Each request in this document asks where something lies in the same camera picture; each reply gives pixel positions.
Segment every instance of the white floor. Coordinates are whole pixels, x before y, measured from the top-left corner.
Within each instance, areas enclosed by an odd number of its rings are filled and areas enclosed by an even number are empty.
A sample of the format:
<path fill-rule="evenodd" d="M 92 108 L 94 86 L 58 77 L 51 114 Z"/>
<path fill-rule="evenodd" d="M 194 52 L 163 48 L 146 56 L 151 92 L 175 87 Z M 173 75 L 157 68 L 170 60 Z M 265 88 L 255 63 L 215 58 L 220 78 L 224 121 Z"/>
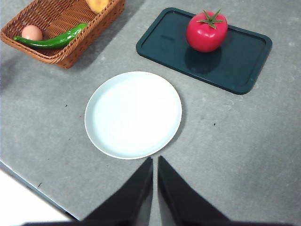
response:
<path fill-rule="evenodd" d="M 0 225 L 49 221 L 70 219 L 0 169 Z"/>

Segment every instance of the green pepper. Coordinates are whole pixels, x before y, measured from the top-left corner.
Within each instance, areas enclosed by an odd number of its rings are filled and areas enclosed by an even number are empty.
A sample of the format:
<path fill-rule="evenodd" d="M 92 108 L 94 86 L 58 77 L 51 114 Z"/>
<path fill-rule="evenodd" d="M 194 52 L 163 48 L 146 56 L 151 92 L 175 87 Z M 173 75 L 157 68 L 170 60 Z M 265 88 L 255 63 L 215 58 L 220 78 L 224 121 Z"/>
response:
<path fill-rule="evenodd" d="M 67 46 L 69 42 L 73 40 L 87 25 L 88 24 L 86 23 L 79 24 L 65 33 L 48 40 L 36 41 L 25 39 L 20 36 L 15 36 L 14 40 L 33 48 L 62 48 Z"/>

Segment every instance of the red tomato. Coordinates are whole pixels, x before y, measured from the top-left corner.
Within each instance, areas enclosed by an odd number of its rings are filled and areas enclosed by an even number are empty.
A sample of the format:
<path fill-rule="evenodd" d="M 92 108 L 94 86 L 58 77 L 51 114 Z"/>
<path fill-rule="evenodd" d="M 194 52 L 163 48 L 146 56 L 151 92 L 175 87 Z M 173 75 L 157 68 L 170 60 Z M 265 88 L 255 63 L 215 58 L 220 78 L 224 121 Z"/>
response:
<path fill-rule="evenodd" d="M 189 45 L 200 52 L 212 52 L 217 49 L 227 35 L 228 24 L 224 15 L 204 11 L 195 15 L 186 30 Z"/>

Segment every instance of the dark green tray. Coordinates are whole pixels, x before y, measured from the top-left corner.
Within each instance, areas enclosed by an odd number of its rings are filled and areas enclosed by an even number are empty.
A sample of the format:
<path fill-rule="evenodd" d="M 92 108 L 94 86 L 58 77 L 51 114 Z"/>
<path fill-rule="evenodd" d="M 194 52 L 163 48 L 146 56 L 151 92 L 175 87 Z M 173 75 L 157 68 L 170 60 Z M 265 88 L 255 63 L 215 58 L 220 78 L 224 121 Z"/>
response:
<path fill-rule="evenodd" d="M 228 25 L 223 44 L 200 53 L 186 41 L 194 14 L 166 8 L 136 45 L 139 55 L 235 94 L 249 92 L 272 47 L 269 37 Z"/>

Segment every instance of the basket rim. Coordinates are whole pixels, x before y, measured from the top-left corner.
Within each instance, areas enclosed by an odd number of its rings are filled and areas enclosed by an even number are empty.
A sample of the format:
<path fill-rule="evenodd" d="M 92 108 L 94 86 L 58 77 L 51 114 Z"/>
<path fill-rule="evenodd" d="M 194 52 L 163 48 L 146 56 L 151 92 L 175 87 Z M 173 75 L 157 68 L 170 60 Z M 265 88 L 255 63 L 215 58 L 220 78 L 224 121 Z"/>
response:
<path fill-rule="evenodd" d="M 40 0 L 34 0 L 32 1 L 28 6 L 23 8 L 14 18 L 12 18 L 2 29 L 1 29 L 1 40 L 14 47 L 17 48 L 18 50 L 24 52 L 24 53 L 31 53 L 33 54 L 32 57 L 43 61 L 44 63 L 49 63 L 49 64 L 55 64 L 64 58 L 66 58 L 76 47 L 77 45 L 84 40 L 84 38 L 97 26 L 97 24 L 104 18 L 108 13 L 112 11 L 112 9 L 121 1 L 121 0 L 110 0 L 110 2 L 107 4 L 107 6 L 98 14 L 95 14 L 95 17 L 93 20 L 89 21 L 87 24 L 87 27 L 85 27 L 77 36 L 75 39 L 73 39 L 67 46 L 65 46 L 63 49 L 61 49 L 60 52 L 53 56 L 46 56 L 42 53 L 39 53 L 38 51 L 29 48 L 26 45 L 23 45 L 20 42 L 17 42 L 11 38 L 9 38 L 5 34 L 5 30 L 7 27 L 9 27 L 15 20 L 17 20 L 20 16 L 23 15 L 23 12 L 26 12 L 28 8 L 33 6 L 34 4 L 37 4 L 38 1 Z"/>

